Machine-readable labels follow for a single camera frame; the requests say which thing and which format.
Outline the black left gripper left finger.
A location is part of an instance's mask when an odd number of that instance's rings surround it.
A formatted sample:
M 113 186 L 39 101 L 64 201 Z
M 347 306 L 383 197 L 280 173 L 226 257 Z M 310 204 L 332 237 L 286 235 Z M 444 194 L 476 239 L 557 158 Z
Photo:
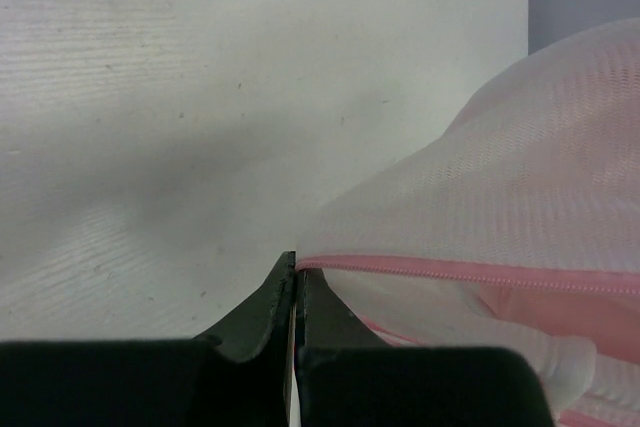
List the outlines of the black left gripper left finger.
M 2 425 L 288 425 L 294 263 L 193 338 L 2 343 Z

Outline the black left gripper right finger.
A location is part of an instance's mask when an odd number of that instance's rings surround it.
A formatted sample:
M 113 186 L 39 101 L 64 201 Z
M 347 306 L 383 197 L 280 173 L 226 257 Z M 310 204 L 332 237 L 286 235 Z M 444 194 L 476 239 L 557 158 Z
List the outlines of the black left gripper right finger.
M 394 347 L 297 274 L 295 374 L 304 426 L 550 426 L 532 368 L 494 347 Z

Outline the white mesh laundry bag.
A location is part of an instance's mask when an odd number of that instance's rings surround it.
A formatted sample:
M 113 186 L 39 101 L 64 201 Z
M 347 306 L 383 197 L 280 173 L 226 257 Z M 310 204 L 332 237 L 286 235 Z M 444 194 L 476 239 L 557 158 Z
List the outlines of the white mesh laundry bag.
M 639 362 L 501 320 L 477 291 L 639 298 L 638 20 L 511 65 L 434 142 L 323 207 L 297 250 L 384 341 L 506 348 L 559 425 L 637 425 Z

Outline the pink bra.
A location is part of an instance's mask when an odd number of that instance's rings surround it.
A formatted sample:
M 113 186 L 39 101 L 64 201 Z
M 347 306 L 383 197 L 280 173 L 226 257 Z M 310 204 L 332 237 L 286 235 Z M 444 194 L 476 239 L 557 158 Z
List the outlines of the pink bra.
M 639 362 L 639 298 L 634 295 L 485 286 L 478 297 L 499 319 L 554 336 L 592 340 L 598 351 Z

